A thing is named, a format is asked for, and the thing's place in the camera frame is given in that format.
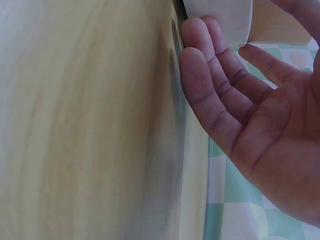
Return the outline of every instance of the wood grain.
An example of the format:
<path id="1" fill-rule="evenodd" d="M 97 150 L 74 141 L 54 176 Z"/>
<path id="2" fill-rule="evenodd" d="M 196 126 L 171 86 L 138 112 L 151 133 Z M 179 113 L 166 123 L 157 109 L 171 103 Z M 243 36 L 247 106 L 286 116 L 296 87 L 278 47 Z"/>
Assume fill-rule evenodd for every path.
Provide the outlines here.
<path id="1" fill-rule="evenodd" d="M 0 238 L 179 239 L 183 189 L 199 194 L 205 176 L 183 187 L 195 117 L 171 0 L 1 0 L 0 10 Z M 205 169 L 206 147 L 193 148 Z"/>

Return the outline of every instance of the green and white checkered fabric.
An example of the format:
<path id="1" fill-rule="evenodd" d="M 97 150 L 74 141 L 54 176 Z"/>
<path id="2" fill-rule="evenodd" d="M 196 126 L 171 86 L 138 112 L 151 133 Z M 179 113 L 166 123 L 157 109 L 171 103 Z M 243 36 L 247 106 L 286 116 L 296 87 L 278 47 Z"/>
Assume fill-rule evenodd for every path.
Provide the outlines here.
<path id="1" fill-rule="evenodd" d="M 257 46 L 305 71 L 313 69 L 319 48 L 314 40 L 307 46 Z M 243 59 L 241 61 L 251 74 L 266 81 L 259 70 Z M 320 240 L 319 228 L 276 208 L 239 173 L 212 140 L 209 149 L 204 240 Z"/>

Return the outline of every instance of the wooden board edge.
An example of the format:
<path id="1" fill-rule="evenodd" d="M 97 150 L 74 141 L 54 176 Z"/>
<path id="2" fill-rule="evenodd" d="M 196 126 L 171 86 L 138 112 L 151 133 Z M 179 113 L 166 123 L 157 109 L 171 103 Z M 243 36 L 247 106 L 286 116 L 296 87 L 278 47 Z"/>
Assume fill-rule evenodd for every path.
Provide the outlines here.
<path id="1" fill-rule="evenodd" d="M 186 109 L 179 240 L 202 240 L 205 230 L 209 137 Z"/>

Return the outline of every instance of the hand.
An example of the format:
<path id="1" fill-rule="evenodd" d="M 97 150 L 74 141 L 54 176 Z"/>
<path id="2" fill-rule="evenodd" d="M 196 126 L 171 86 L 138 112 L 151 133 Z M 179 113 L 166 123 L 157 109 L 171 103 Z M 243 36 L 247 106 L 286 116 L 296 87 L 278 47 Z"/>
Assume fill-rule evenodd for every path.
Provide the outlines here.
<path id="1" fill-rule="evenodd" d="M 320 43 L 318 0 L 273 0 Z M 187 20 L 180 55 L 185 96 L 240 172 L 289 215 L 320 227 L 320 53 L 305 72 L 246 45 L 239 54 L 278 89 L 249 74 L 212 17 Z"/>

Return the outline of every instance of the light wood panel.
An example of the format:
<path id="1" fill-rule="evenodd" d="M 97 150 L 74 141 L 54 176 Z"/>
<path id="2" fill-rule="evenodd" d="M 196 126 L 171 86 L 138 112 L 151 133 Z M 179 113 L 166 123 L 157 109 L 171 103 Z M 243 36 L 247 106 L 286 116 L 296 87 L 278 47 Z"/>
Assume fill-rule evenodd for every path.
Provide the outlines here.
<path id="1" fill-rule="evenodd" d="M 172 2 L 0 10 L 0 238 L 176 240 L 186 193 L 202 219 L 208 143 L 179 85 Z"/>
<path id="2" fill-rule="evenodd" d="M 290 14 L 269 0 L 254 0 L 248 42 L 263 44 L 306 45 L 309 33 Z"/>

